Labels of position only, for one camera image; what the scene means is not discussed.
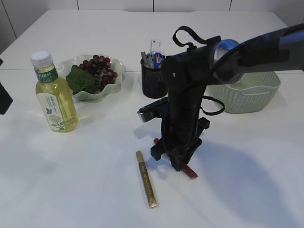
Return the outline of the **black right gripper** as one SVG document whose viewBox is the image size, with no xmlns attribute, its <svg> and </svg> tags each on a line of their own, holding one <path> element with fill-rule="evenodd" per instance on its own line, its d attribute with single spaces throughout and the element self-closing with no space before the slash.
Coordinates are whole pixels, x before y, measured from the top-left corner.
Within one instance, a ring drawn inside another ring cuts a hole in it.
<svg viewBox="0 0 304 228">
<path fill-rule="evenodd" d="M 199 117 L 201 102 L 168 103 L 168 114 L 161 120 L 161 138 L 151 148 L 151 156 L 158 161 L 167 154 L 172 167 L 180 171 L 202 144 L 200 135 L 209 128 L 210 121 Z"/>
</svg>

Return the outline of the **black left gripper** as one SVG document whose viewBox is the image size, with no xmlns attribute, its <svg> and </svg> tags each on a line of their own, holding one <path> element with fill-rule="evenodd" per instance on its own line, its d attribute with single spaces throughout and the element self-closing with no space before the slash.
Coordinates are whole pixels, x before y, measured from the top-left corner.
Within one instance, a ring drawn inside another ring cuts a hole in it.
<svg viewBox="0 0 304 228">
<path fill-rule="evenodd" d="M 4 88 L 2 83 L 0 83 L 0 114 L 5 114 L 12 104 L 12 98 Z"/>
</svg>

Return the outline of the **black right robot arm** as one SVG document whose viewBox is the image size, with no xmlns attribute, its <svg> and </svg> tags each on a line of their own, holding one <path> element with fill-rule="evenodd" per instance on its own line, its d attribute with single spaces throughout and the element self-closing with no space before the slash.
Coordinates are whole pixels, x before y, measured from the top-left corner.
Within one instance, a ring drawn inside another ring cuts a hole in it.
<svg viewBox="0 0 304 228">
<path fill-rule="evenodd" d="M 167 85 L 166 109 L 157 113 L 162 119 L 161 139 L 151 148 L 159 160 L 167 154 L 179 171 L 201 145 L 200 135 L 209 121 L 199 116 L 207 86 L 236 83 L 245 73 L 303 70 L 304 26 L 283 28 L 236 43 L 213 37 L 201 48 L 187 44 L 187 51 L 168 56 L 161 66 Z"/>
</svg>

